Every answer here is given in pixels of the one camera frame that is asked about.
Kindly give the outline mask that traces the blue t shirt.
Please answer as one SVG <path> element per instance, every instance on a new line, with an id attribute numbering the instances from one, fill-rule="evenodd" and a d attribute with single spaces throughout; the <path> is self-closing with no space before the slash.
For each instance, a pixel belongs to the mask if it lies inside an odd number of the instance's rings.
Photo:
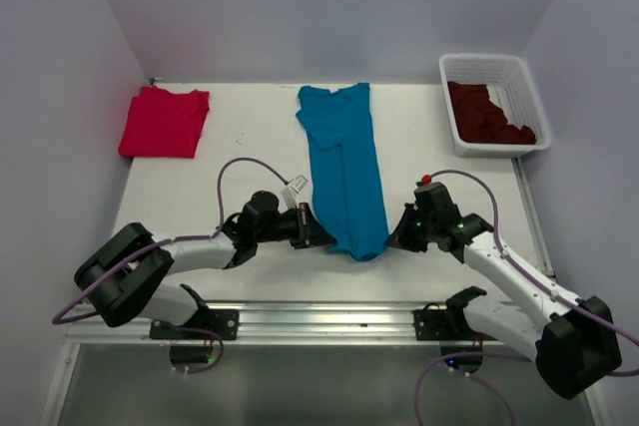
<path id="1" fill-rule="evenodd" d="M 370 112 L 370 85 L 303 86 L 296 117 L 306 131 L 313 209 L 331 250 L 357 261 L 385 251 L 388 225 Z"/>

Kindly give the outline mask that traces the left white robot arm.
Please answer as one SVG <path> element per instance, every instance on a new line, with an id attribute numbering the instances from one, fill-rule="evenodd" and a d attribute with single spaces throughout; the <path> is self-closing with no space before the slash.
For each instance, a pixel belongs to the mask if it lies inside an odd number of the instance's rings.
<path id="1" fill-rule="evenodd" d="M 259 191 L 214 234 L 162 238 L 131 222 L 78 268 L 74 282 L 110 327 L 146 317 L 172 323 L 182 336 L 193 339 L 207 329 L 204 302 L 192 287 L 169 286 L 165 277 L 233 269 L 254 258 L 261 243 L 279 241 L 294 249 L 336 244 L 307 203 L 282 213 L 274 194 Z"/>

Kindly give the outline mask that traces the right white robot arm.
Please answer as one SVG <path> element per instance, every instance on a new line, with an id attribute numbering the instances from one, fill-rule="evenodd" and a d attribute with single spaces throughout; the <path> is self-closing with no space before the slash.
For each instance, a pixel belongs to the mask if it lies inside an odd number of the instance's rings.
<path id="1" fill-rule="evenodd" d="M 442 183 L 420 181 L 413 194 L 388 246 L 425 252 L 434 244 L 508 298 L 502 302 L 470 286 L 448 298 L 442 309 L 417 309 L 417 339 L 477 333 L 496 339 L 531 360 L 546 385 L 564 399 L 621 366 L 611 310 L 603 300 L 583 299 L 539 272 L 504 243 L 496 220 L 462 214 Z"/>

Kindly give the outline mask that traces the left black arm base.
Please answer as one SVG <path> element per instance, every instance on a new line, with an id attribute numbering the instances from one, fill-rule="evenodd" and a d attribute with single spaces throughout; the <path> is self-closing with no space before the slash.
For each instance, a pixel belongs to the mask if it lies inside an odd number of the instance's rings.
<path id="1" fill-rule="evenodd" d="M 189 286 L 161 286 L 144 313 L 151 312 L 149 337 L 170 342 L 169 359 L 185 376 L 208 372 L 225 353 L 225 341 L 235 340 L 239 311 L 210 308 Z"/>

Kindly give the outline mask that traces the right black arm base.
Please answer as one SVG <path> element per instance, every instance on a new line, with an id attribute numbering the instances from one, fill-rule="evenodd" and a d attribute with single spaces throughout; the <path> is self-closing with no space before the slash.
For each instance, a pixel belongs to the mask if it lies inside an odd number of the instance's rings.
<path id="1" fill-rule="evenodd" d="M 482 352 L 483 343 L 495 338 L 470 328 L 463 316 L 468 304 L 487 292 L 470 286 L 448 298 L 444 303 L 429 302 L 412 311 L 413 329 L 417 341 L 438 341 L 442 355 L 459 352 Z"/>

